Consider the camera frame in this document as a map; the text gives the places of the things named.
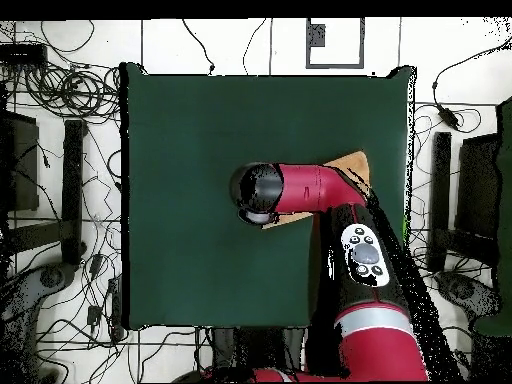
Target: wire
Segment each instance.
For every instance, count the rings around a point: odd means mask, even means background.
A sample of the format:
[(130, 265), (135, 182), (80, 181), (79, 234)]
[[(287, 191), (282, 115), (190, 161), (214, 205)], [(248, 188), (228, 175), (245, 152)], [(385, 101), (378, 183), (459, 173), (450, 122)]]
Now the wire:
[(118, 153), (121, 153), (121, 149), (119, 150), (116, 150), (114, 153), (112, 153), (110, 155), (110, 157), (108, 158), (107, 160), (107, 170), (108, 172), (110, 173), (110, 175), (112, 175), (113, 177), (115, 178), (121, 178), (121, 175), (117, 175), (117, 174), (114, 174), (114, 172), (112, 172), (112, 168), (110, 167), (110, 161), (112, 160), (112, 158), (117, 155)]
[(245, 49), (245, 53), (244, 53), (244, 56), (243, 56), (243, 58), (242, 58), (242, 64), (244, 65), (244, 69), (245, 69), (245, 74), (246, 74), (246, 75), (249, 75), (249, 73), (247, 72), (247, 68), (245, 67), (245, 56), (247, 55), (247, 52), (249, 51), (249, 47), (250, 47), (250, 45), (251, 45), (251, 43), (252, 43), (252, 39), (254, 38), (254, 36), (256, 35), (256, 33), (258, 32), (258, 30), (263, 26), (263, 24), (264, 24), (265, 22), (267, 22), (267, 19), (268, 19), (268, 18), (263, 19), (263, 22), (262, 22), (261, 24), (259, 24), (258, 28), (256, 28), (256, 29), (254, 30), (254, 32), (252, 33), (252, 35), (251, 35), (251, 39), (249, 40), (249, 43), (247, 43), (247, 48)]
[(510, 43), (510, 41), (512, 41), (512, 36), (511, 36), (511, 37), (509, 37), (509, 38), (507, 38), (507, 40), (506, 40), (503, 44), (500, 44), (500, 45), (499, 45), (499, 46), (497, 46), (497, 47), (493, 47), (493, 48), (490, 48), (490, 49), (484, 50), (484, 51), (482, 51), (482, 52), (480, 52), (480, 53), (476, 53), (476, 54), (474, 54), (473, 56), (470, 56), (470, 57), (468, 57), (467, 59), (461, 60), (460, 62), (454, 63), (453, 65), (450, 65), (450, 66), (448, 66), (448, 67), (444, 68), (441, 72), (439, 72), (439, 74), (437, 75), (437, 77), (436, 77), (435, 81), (434, 81), (434, 82), (433, 82), (433, 84), (432, 84), (432, 92), (433, 92), (433, 94), (434, 94), (434, 102), (435, 102), (436, 106), (440, 106), (440, 105), (439, 105), (439, 103), (438, 103), (438, 101), (437, 101), (437, 98), (436, 98), (436, 89), (437, 89), (437, 87), (438, 87), (438, 85), (439, 85), (439, 77), (440, 77), (443, 73), (445, 73), (445, 72), (446, 72), (446, 71), (448, 71), (449, 69), (452, 69), (452, 68), (454, 68), (454, 67), (456, 67), (456, 66), (462, 65), (463, 63), (466, 63), (466, 62), (470, 61), (471, 59), (477, 59), (477, 58), (479, 58), (480, 56), (483, 56), (483, 55), (485, 55), (485, 54), (489, 54), (489, 53), (492, 53), (492, 52), (494, 52), (494, 51), (501, 50), (501, 49), (503, 49), (503, 48), (504, 48), (508, 43)]
[(464, 333), (466, 336), (468, 336), (470, 339), (473, 339), (473, 335), (468, 331), (468, 330), (465, 330), (464, 328), (461, 328), (461, 327), (457, 327), (455, 325), (450, 325), (448, 327), (444, 327), (441, 329), (441, 331), (444, 333), (446, 330), (457, 330), (457, 331), (460, 331), (461, 333)]
[(206, 53), (206, 48), (204, 47), (204, 44), (201, 43), (201, 41), (199, 41), (199, 38), (197, 38), (195, 36), (195, 34), (190, 30), (190, 28), (188, 27), (187, 23), (185, 22), (185, 19), (182, 19), (181, 22), (183, 22), (183, 25), (185, 26), (185, 28), (187, 29), (188, 33), (194, 37), (194, 39), (199, 43), (199, 45), (201, 46), (201, 48), (203, 49), (203, 52), (204, 52), (204, 57), (206, 57), (206, 60), (210, 63), (210, 71), (208, 73), (208, 75), (211, 75), (212, 72), (214, 71), (215, 69), (215, 65), (214, 63), (210, 60), (210, 58), (208, 57), (208, 53)]
[(176, 335), (181, 335), (181, 336), (190, 336), (192, 334), (194, 334), (195, 332), (194, 331), (191, 331), (189, 333), (181, 333), (181, 332), (178, 332), (178, 331), (174, 331), (174, 332), (170, 332), (170, 333), (167, 333), (167, 335), (164, 337), (164, 339), (162, 340), (162, 343), (160, 344), (160, 346), (158, 347), (158, 349), (153, 353), (151, 354), (150, 356), (148, 356), (146, 359), (144, 359), (142, 361), (142, 364), (141, 364), (141, 374), (140, 374), (140, 379), (139, 379), (139, 382), (142, 383), (142, 380), (144, 378), (144, 364), (149, 361), (150, 359), (154, 358), (156, 355), (158, 355), (158, 353), (162, 350), (162, 348), (165, 346), (165, 342), (167, 341), (167, 339), (171, 336), (176, 336)]
[(45, 23), (46, 21), (41, 21), (41, 34), (43, 34), (43, 37), (44, 39), (46, 40), (46, 42), (52, 46), (52, 48), (56, 51), (59, 51), (60, 53), (74, 53), (78, 50), (80, 50), (82, 47), (84, 47), (92, 38), (93, 34), (94, 34), (94, 31), (95, 31), (95, 27), (94, 27), (94, 24), (92, 23), (91, 20), (89, 20), (89, 23), (91, 24), (91, 33), (89, 34), (89, 37), (87, 38), (87, 40), (85, 40), (80, 46), (74, 48), (74, 49), (71, 49), (71, 50), (63, 50), (63, 49), (59, 49), (57, 47), (55, 47), (52, 43), (50, 43), (50, 41), (48, 40), (48, 37), (46, 36), (46, 33), (44, 32), (44, 27), (43, 27), (43, 24)]
[(116, 361), (119, 359), (119, 357), (121, 356), (121, 353), (123, 352), (124, 348), (126, 347), (127, 345), (124, 345), (121, 350), (119, 352), (114, 352), (112, 354), (110, 354), (107, 359), (105, 359), (99, 366), (98, 368), (96, 368), (92, 374), (91, 374), (91, 377), (89, 378), (88, 381), (85, 381), (84, 383), (82, 384), (91, 384), (93, 380), (97, 379), (97, 378), (100, 378), (99, 375), (96, 375), (96, 373), (100, 370), (101, 367), (103, 367), (104, 364), (108, 364), (108, 361), (110, 361), (110, 359), (112, 359), (114, 356), (116, 357), (116, 359), (108, 366), (105, 367), (105, 370), (103, 371), (102, 375), (105, 375), (105, 373), (107, 372), (107, 370), (109, 370), (115, 363)]

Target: cable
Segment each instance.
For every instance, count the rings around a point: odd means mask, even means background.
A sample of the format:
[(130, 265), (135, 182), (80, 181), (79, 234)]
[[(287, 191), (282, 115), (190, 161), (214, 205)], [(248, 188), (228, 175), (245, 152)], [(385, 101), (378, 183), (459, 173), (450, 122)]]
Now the cable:
[(468, 131), (462, 131), (459, 129), (459, 123), (458, 123), (458, 120), (455, 116), (456, 112), (455, 111), (452, 111), (448, 108), (445, 108), (443, 106), (441, 106), (439, 104), (439, 102), (437, 101), (437, 98), (436, 98), (436, 89), (439, 85), (439, 77), (445, 73), (446, 71), (448, 71), (449, 69), (452, 69), (456, 66), (459, 66), (459, 65), (462, 65), (463, 63), (466, 63), (468, 62), (469, 60), (471, 59), (477, 59), (479, 58), (480, 56), (483, 56), (485, 54), (490, 54), (494, 51), (498, 51), (498, 50), (501, 50), (503, 48), (505, 48), (505, 46), (507, 46), (507, 44), (510, 43), (510, 41), (512, 41), (512, 36), (509, 37), (503, 44), (500, 44), (499, 46), (497, 47), (493, 47), (493, 48), (490, 48), (490, 49), (487, 49), (487, 50), (484, 50), (482, 52), (479, 52), (479, 53), (476, 53), (474, 54), (473, 56), (470, 56), (468, 57), (467, 59), (464, 59), (464, 60), (461, 60), (460, 62), (457, 62), (457, 63), (454, 63), (453, 65), (450, 65), (450, 66), (447, 66), (446, 68), (444, 68), (441, 72), (439, 72), (439, 74), (437, 75), (435, 81), (432, 83), (432, 93), (434, 95), (434, 103), (435, 103), (435, 107), (438, 109), (439, 111), (439, 116), (441, 117), (441, 119), (448, 125), (450, 126), (451, 128), (453, 128), (455, 131), (458, 131), (458, 132), (462, 132), (462, 133), (468, 133)]
[(170, 332), (170, 333), (167, 333), (167, 335), (164, 337), (164, 339), (162, 340), (162, 344), (158, 347), (158, 349), (153, 353), (151, 354), (150, 356), (148, 356), (146, 359), (144, 359), (142, 361), (142, 364), (141, 364), (141, 373), (140, 373), (140, 379), (139, 379), (139, 382), (142, 383), (142, 380), (144, 378), (144, 364), (149, 361), (150, 359), (154, 358), (156, 355), (158, 355), (158, 353), (162, 350), (162, 348), (165, 346), (165, 342), (167, 341), (167, 339), (170, 337), (170, 336), (177, 336), (177, 335), (181, 335), (181, 336), (190, 336), (194, 334), (194, 331), (191, 331), (189, 333), (181, 333), (181, 332), (177, 332), (177, 331), (174, 331), (174, 332)]
[(43, 28), (43, 24), (45, 23), (46, 21), (41, 21), (41, 34), (43, 34), (43, 37), (44, 39), (46, 40), (46, 42), (52, 46), (52, 48), (56, 51), (59, 51), (61, 53), (74, 53), (78, 50), (80, 50), (82, 47), (84, 47), (92, 38), (93, 34), (94, 34), (94, 31), (95, 31), (95, 27), (94, 27), (94, 24), (92, 23), (91, 20), (89, 20), (89, 23), (91, 24), (91, 33), (89, 34), (89, 37), (87, 38), (87, 40), (85, 40), (80, 46), (74, 48), (74, 49), (71, 49), (71, 50), (63, 50), (63, 49), (59, 49), (55, 46), (53, 46), (50, 41), (48, 40), (48, 37), (46, 36), (46, 33), (44, 32), (44, 28)]
[(121, 178), (121, 175), (117, 175), (117, 174), (114, 174), (114, 172), (112, 172), (112, 168), (110, 167), (110, 161), (112, 160), (112, 158), (117, 155), (118, 153), (121, 153), (121, 149), (119, 150), (116, 150), (114, 153), (112, 153), (110, 155), (110, 157), (108, 158), (107, 160), (107, 170), (109, 172), (110, 175), (112, 175), (113, 177), (115, 178)]
[(208, 57), (208, 53), (206, 53), (206, 48), (204, 47), (204, 44), (201, 43), (201, 41), (199, 41), (199, 38), (197, 38), (195, 36), (195, 34), (190, 30), (190, 28), (188, 27), (187, 23), (185, 22), (185, 19), (182, 19), (181, 22), (183, 22), (183, 25), (185, 25), (185, 28), (187, 29), (188, 33), (194, 37), (194, 39), (199, 43), (199, 45), (201, 46), (201, 48), (203, 49), (203, 52), (204, 52), (204, 57), (206, 57), (206, 60), (210, 63), (210, 71), (208, 73), (208, 75), (211, 75), (212, 72), (214, 71), (215, 69), (215, 65), (213, 64), (213, 62), (210, 60), (210, 58)]
[(110, 359), (112, 359), (114, 356), (116, 356), (116, 359), (110, 364), (108, 365), (108, 367), (105, 367), (105, 370), (103, 371), (102, 375), (105, 375), (105, 372), (107, 370), (109, 370), (115, 363), (116, 361), (119, 359), (119, 357), (121, 356), (121, 353), (123, 352), (124, 348), (126, 347), (127, 345), (124, 345), (121, 350), (119, 352), (114, 352), (112, 354), (110, 354), (107, 359), (105, 359), (99, 366), (98, 368), (96, 368), (92, 374), (91, 374), (91, 377), (89, 378), (88, 381), (85, 381), (84, 383), (82, 384), (91, 384), (93, 380), (99, 378), (100, 376), (96, 376), (96, 373), (100, 370), (100, 368), (104, 365), (104, 364), (108, 364), (108, 361), (110, 361)]
[(245, 53), (244, 53), (244, 56), (243, 56), (243, 58), (242, 58), (242, 64), (244, 65), (244, 69), (245, 69), (245, 74), (246, 74), (246, 75), (249, 75), (249, 73), (247, 72), (247, 68), (245, 67), (245, 56), (247, 55), (247, 52), (249, 51), (249, 47), (250, 47), (250, 45), (251, 45), (252, 39), (254, 38), (254, 36), (256, 35), (256, 33), (258, 32), (258, 30), (263, 26), (263, 24), (264, 24), (265, 22), (267, 22), (267, 19), (268, 19), (268, 18), (263, 19), (263, 22), (262, 22), (261, 24), (259, 24), (258, 28), (256, 28), (256, 29), (254, 30), (254, 32), (253, 32), (253, 33), (252, 33), (252, 35), (251, 35), (251, 39), (249, 40), (249, 43), (247, 44), (247, 48), (245, 49)]

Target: green table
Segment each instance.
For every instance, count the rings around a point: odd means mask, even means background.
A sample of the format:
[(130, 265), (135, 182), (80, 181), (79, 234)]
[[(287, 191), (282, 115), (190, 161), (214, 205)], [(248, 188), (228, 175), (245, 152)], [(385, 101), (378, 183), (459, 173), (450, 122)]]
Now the green table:
[(362, 150), (401, 238), (411, 75), (151, 76), (123, 68), (130, 327), (308, 325), (312, 219), (250, 227), (236, 216), (229, 178), (248, 162), (325, 163)]

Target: black cable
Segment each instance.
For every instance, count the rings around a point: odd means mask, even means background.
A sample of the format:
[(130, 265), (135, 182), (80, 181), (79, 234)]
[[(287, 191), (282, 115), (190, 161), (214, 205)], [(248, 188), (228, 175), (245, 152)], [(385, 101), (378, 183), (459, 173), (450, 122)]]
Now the black cable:
[(97, 378), (100, 378), (100, 376), (99, 376), (99, 375), (97, 375), (97, 376), (96, 376), (96, 373), (100, 370), (100, 368), (101, 368), (101, 367), (103, 367), (103, 365), (104, 365), (104, 364), (108, 363), (108, 361), (110, 361), (110, 359), (112, 359), (114, 356), (116, 356), (116, 359), (115, 359), (115, 360), (114, 360), (114, 361), (113, 361), (113, 362), (112, 362), (108, 367), (106, 367), (106, 368), (105, 368), (105, 370), (103, 371), (103, 375), (105, 375), (105, 372), (106, 372), (108, 369), (110, 369), (110, 368), (111, 368), (111, 367), (116, 363), (116, 361), (119, 359), (119, 357), (121, 356), (121, 353), (123, 352), (123, 350), (124, 350), (124, 348), (125, 348), (125, 347), (126, 347), (126, 345), (125, 345), (125, 346), (123, 346), (123, 347), (122, 347), (122, 349), (121, 349), (119, 352), (114, 352), (114, 353), (110, 354), (110, 355), (107, 357), (107, 359), (105, 359), (105, 360), (104, 360), (104, 361), (103, 361), (103, 362), (98, 366), (98, 368), (96, 368), (96, 369), (92, 372), (91, 377), (89, 378), (89, 380), (88, 380), (88, 381), (83, 382), (82, 384), (91, 384), (91, 383), (92, 383), (92, 380), (95, 380), (95, 379), (97, 379)]
[(137, 384), (137, 382), (135, 381), (135, 378), (133, 378), (133, 374), (132, 374), (132, 368), (131, 368), (131, 364), (130, 364), (130, 346), (128, 346), (128, 348), (126, 349), (127, 350), (127, 363), (128, 363), (128, 373), (130, 374), (130, 378), (133, 382), (133, 384)]
[[(45, 22), (46, 22), (46, 21), (41, 21), (41, 34), (43, 34), (43, 37), (44, 37), (44, 39), (46, 40), (46, 42), (47, 42), (49, 45), (52, 45), (52, 44), (50, 43), (50, 41), (48, 40), (48, 37), (46, 36), (46, 33), (44, 32), (43, 24), (44, 24)], [(85, 46), (85, 45), (86, 45), (86, 44), (91, 40), (92, 36), (94, 35), (94, 31), (96, 30), (96, 28), (94, 27), (94, 24), (92, 23), (92, 21), (91, 21), (91, 20), (89, 20), (89, 23), (91, 24), (91, 27), (92, 27), (92, 28), (91, 28), (91, 33), (89, 34), (89, 37), (87, 38), (87, 40), (85, 40), (85, 41), (84, 41), (80, 46), (78, 46), (78, 47), (76, 47), (76, 48), (74, 48), (74, 49), (71, 49), (71, 50), (63, 50), (63, 49), (59, 49), (59, 48), (57, 48), (57, 47), (55, 47), (55, 46), (53, 46), (53, 45), (52, 45), (52, 48), (53, 48), (54, 50), (57, 50), (57, 51), (61, 52), (61, 53), (74, 53), (74, 52), (76, 52), (76, 51), (80, 50), (82, 47), (84, 47), (84, 46)]]
[(206, 60), (210, 63), (210, 71), (208, 73), (208, 75), (211, 75), (212, 72), (214, 71), (215, 69), (215, 65), (213, 64), (213, 62), (210, 60), (210, 58), (208, 57), (208, 53), (206, 53), (206, 48), (204, 47), (204, 44), (201, 43), (201, 41), (199, 41), (199, 38), (197, 38), (195, 36), (195, 34), (190, 30), (190, 28), (188, 27), (187, 23), (185, 22), (185, 19), (182, 19), (181, 22), (183, 22), (183, 25), (185, 25), (185, 28), (187, 29), (188, 33), (194, 37), (194, 39), (199, 43), (199, 45), (201, 46), (201, 48), (203, 49), (203, 52), (204, 52), (204, 57), (206, 57)]
[(500, 44), (499, 46), (497, 47), (492, 47), (490, 49), (487, 49), (487, 50), (484, 50), (482, 52), (479, 52), (479, 53), (476, 53), (474, 54), (473, 56), (470, 56), (468, 57), (467, 59), (464, 59), (464, 60), (461, 60), (460, 62), (457, 62), (457, 63), (454, 63), (453, 65), (450, 65), (450, 66), (447, 66), (446, 68), (444, 68), (441, 72), (439, 72), (439, 74), (437, 74), (437, 77), (435, 79), (435, 81), (432, 83), (432, 92), (434, 94), (434, 102), (436, 104), (436, 106), (440, 106), (440, 104), (438, 103), (437, 101), (437, 98), (436, 98), (436, 89), (439, 85), (439, 77), (445, 73), (446, 71), (448, 71), (449, 69), (451, 68), (454, 68), (455, 66), (459, 66), (459, 65), (462, 65), (463, 63), (466, 63), (468, 61), (470, 61), (471, 59), (477, 59), (479, 58), (480, 56), (483, 56), (485, 54), (489, 54), (489, 53), (492, 53), (494, 51), (498, 51), (498, 50), (501, 50), (503, 49), (508, 43), (510, 43), (510, 41), (512, 41), (512, 36), (507, 38), (507, 40), (503, 43), (503, 44)]
[[(49, 328), (48, 330), (51, 330), (51, 329), (52, 329), (52, 328), (53, 328), (57, 323), (59, 323), (59, 322), (64, 322), (64, 323), (66, 323), (67, 325), (69, 325), (69, 326), (73, 327), (75, 330), (77, 330), (77, 331), (78, 331), (78, 333), (80, 333), (81, 335), (85, 336), (88, 340), (95, 342), (98, 346), (105, 347), (105, 348), (107, 348), (107, 349), (109, 349), (109, 348), (113, 347), (112, 343), (104, 343), (104, 342), (100, 342), (99, 340), (96, 340), (94, 337), (91, 337), (89, 334), (87, 334), (85, 331), (83, 331), (83, 329), (78, 328), (75, 324), (73, 324), (71, 321), (69, 321), (69, 320), (67, 320), (67, 319), (63, 319), (63, 318), (58, 319), (57, 321), (55, 321), (55, 322), (50, 326), (50, 328)], [(40, 337), (36, 340), (36, 343), (39, 343), (39, 342), (43, 339), (43, 337), (44, 337), (44, 336), (46, 336), (48, 333), (49, 333), (49, 331), (45, 331), (45, 332), (43, 333), (43, 335), (42, 335), (42, 336), (40, 336)]]
[(121, 149), (119, 150), (116, 150), (114, 153), (112, 153), (110, 155), (110, 157), (108, 158), (107, 160), (107, 170), (108, 172), (110, 173), (110, 175), (112, 175), (113, 177), (116, 177), (116, 178), (121, 178), (121, 175), (117, 175), (117, 174), (114, 174), (114, 172), (112, 172), (112, 168), (110, 167), (110, 161), (112, 160), (112, 158), (117, 155), (118, 153), (121, 153)]
[(146, 359), (144, 359), (142, 361), (142, 364), (141, 364), (141, 373), (140, 373), (140, 379), (139, 379), (139, 382), (142, 383), (142, 380), (144, 378), (144, 364), (149, 361), (150, 359), (154, 358), (156, 355), (158, 355), (158, 353), (162, 350), (162, 348), (165, 346), (165, 342), (167, 341), (167, 339), (170, 337), (170, 336), (177, 336), (177, 335), (181, 335), (181, 336), (190, 336), (194, 334), (194, 331), (191, 331), (189, 333), (181, 333), (181, 332), (178, 332), (178, 331), (173, 331), (173, 332), (170, 332), (170, 333), (167, 333), (167, 335), (164, 337), (164, 339), (162, 340), (162, 344), (158, 347), (158, 349), (153, 353), (151, 354), (150, 356), (148, 356)]
[(256, 29), (254, 30), (254, 32), (252, 33), (252, 35), (251, 35), (251, 39), (249, 40), (249, 43), (247, 43), (247, 48), (245, 49), (245, 53), (244, 53), (244, 56), (243, 56), (243, 58), (242, 58), (242, 64), (244, 65), (244, 70), (245, 70), (245, 74), (246, 74), (246, 75), (249, 75), (249, 73), (247, 72), (247, 68), (245, 67), (245, 56), (247, 55), (247, 52), (249, 51), (249, 47), (250, 47), (250, 45), (251, 45), (251, 43), (252, 43), (252, 39), (254, 38), (254, 36), (256, 35), (256, 33), (258, 32), (258, 30), (263, 26), (263, 24), (264, 24), (265, 22), (267, 22), (267, 19), (268, 19), (268, 18), (263, 19), (263, 22), (262, 22), (261, 24), (259, 24), (258, 28), (256, 28)]

